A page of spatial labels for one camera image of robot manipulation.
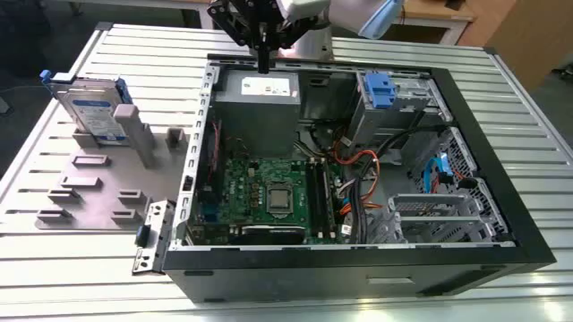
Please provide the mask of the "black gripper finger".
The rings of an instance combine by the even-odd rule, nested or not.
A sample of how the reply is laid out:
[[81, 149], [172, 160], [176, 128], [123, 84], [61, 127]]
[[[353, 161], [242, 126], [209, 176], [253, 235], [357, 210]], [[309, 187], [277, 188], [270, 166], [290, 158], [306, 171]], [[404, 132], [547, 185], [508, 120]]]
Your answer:
[[254, 1], [212, 1], [208, 13], [236, 43], [254, 51], [258, 72], [265, 72], [265, 47]]
[[265, 73], [270, 72], [272, 52], [289, 49], [305, 33], [314, 28], [317, 18], [302, 18], [289, 23], [285, 19], [273, 19], [265, 25]]

